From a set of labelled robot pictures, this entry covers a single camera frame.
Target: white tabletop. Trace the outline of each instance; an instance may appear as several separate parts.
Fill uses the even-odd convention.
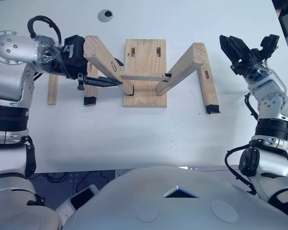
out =
[[[102,9],[113,11],[108,23]],[[222,52],[219,36],[236,36],[260,48],[264,36],[280,36],[269,65],[288,90],[288,47],[271,0],[7,0],[0,1],[0,30],[28,36],[27,21],[50,17],[62,38],[97,35],[124,61],[125,39],[166,39],[167,69],[193,42],[208,50],[220,114],[207,115],[197,73],[168,92],[167,108],[123,108],[118,87],[100,89],[96,106],[84,107],[77,81],[59,79],[58,102],[47,105],[48,76],[36,82],[29,129],[37,172],[124,169],[149,165],[223,165],[226,151],[249,142],[256,121],[244,105],[247,84]],[[37,22],[38,34],[56,38]],[[0,77],[24,66],[0,64]],[[240,154],[230,163],[238,164]]]

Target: black cable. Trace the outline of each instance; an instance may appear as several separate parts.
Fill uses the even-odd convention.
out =
[[[253,109],[253,107],[250,104],[249,98],[250,98],[250,93],[248,93],[247,95],[244,95],[244,103],[246,104],[246,106],[248,107],[248,109],[251,112],[251,116],[253,116],[256,121],[258,120],[258,114],[256,113],[256,111]]]
[[[99,171],[89,171],[89,172],[82,178],[82,180],[77,184],[77,186],[76,186],[76,193],[79,192],[79,185],[85,180],[85,178],[86,178],[89,174],[91,174],[91,173],[96,173],[96,172],[99,172],[99,173],[100,173],[100,176],[103,177],[103,178],[106,178],[106,179],[107,179],[107,183],[109,183],[109,181],[110,181],[109,178],[106,177],[106,176],[104,176],[100,170],[99,170]]]
[[[39,79],[40,76],[42,76],[42,75],[43,75],[42,73],[39,73],[39,74],[34,75],[33,81],[36,81],[36,80]]]
[[[225,165],[228,167],[228,169],[230,170],[230,172],[235,175],[236,179],[237,179],[237,180],[240,180],[240,181],[242,181],[244,184],[246,184],[246,185],[251,189],[251,191],[249,191],[249,193],[252,194],[252,195],[255,195],[255,194],[256,194],[256,190],[255,190],[253,184],[252,184],[251,182],[249,182],[248,180],[244,179],[244,178],[243,178],[239,173],[237,173],[235,170],[233,170],[233,169],[230,167],[230,165],[228,164],[228,160],[227,160],[228,157],[229,157],[232,153],[237,152],[237,151],[240,151],[240,150],[247,149],[247,148],[249,148],[249,147],[250,147],[250,145],[247,144],[247,145],[244,145],[244,146],[241,146],[241,147],[234,148],[234,149],[232,149],[232,150],[230,150],[230,151],[227,151],[227,153],[226,153],[226,155],[225,155],[224,161],[225,161]]]
[[[55,177],[56,173],[53,172],[53,175],[49,175],[49,173],[42,173],[43,177],[46,177],[50,183],[62,183],[67,179],[68,173],[65,172],[61,177]]]
[[[79,192],[79,185],[84,181],[84,179],[85,179],[89,174],[91,174],[91,173],[93,173],[93,172],[95,172],[95,171],[90,171],[90,172],[88,172],[88,173],[82,178],[82,180],[77,184],[77,186],[76,186],[76,193]]]
[[[36,37],[36,33],[34,31],[34,28],[33,28],[33,24],[34,22],[36,21],[42,21],[42,22],[45,22],[49,25],[50,28],[53,28],[54,31],[56,32],[57,36],[58,36],[58,42],[61,44],[62,43],[62,36],[61,36],[61,31],[59,30],[59,28],[57,27],[57,25],[48,17],[46,16],[43,16],[43,15],[39,15],[39,16],[35,16],[34,18],[31,18],[29,21],[28,21],[28,31],[30,33],[30,37],[31,38],[35,38]],[[40,78],[40,76],[42,76],[43,74],[42,73],[36,73],[34,78],[33,78],[33,81],[36,81],[37,79]]]
[[[29,180],[33,180],[33,179],[39,177],[40,175],[41,175],[41,173],[39,173],[39,174],[38,174],[37,176],[35,176],[35,177],[29,177],[28,179],[29,179]]]
[[[104,175],[102,174],[102,171],[100,171],[100,175],[101,175],[103,178],[106,178],[106,179],[107,179],[107,183],[109,183],[109,178],[106,177],[106,176],[104,176]]]

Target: white robot body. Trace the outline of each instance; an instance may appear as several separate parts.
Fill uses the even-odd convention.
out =
[[[288,216],[203,172],[160,166],[107,184],[63,228],[87,229],[288,230]]]

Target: floor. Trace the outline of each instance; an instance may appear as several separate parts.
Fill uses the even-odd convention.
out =
[[[288,15],[283,17],[283,21],[288,30]],[[225,166],[193,166],[190,168],[192,170],[203,171],[207,174],[220,177],[221,179],[229,181],[230,183],[242,189],[248,189],[243,183],[237,181]],[[101,189],[108,182],[108,180],[111,181],[115,178],[115,173],[117,176],[119,176],[127,171],[128,170],[120,170],[115,172],[115,170],[109,170],[102,171],[102,174],[100,174],[100,172],[93,172],[81,182],[79,185],[79,190],[82,190],[90,184],[95,184],[98,189]],[[75,194],[77,185],[87,173],[88,172],[69,172],[66,180],[64,180],[62,183],[50,183],[45,177],[40,175],[33,179],[32,183],[36,189],[36,192],[40,196],[46,198],[46,206],[52,209],[56,209],[68,197]],[[61,177],[62,175],[63,173],[56,173],[55,177]]]

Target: plastic wrap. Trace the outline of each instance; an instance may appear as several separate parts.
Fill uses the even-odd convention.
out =
[[[260,63],[253,66],[244,76],[244,79],[249,85],[254,85],[255,83],[263,80],[271,74],[277,75],[272,69],[270,69],[267,63]]]
[[[37,35],[36,70],[42,73],[66,75],[67,70],[61,57],[62,46],[51,37]]]

